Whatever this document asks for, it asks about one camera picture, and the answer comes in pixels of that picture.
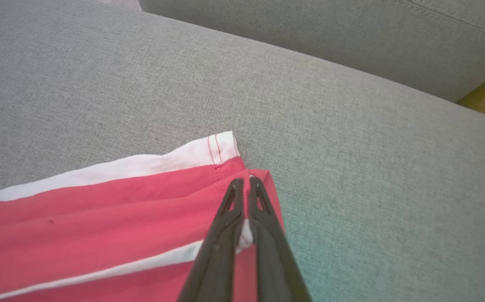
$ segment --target sofa cushion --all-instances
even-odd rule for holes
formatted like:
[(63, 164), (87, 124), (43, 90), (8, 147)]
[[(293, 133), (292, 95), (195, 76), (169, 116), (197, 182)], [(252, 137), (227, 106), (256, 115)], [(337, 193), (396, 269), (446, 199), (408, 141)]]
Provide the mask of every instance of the sofa cushion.
[(0, 189), (224, 130), (271, 171), (314, 301), (485, 301), (485, 115), (149, 13), (0, 0)]
[(140, 0), (456, 102), (485, 81), (485, 0)]

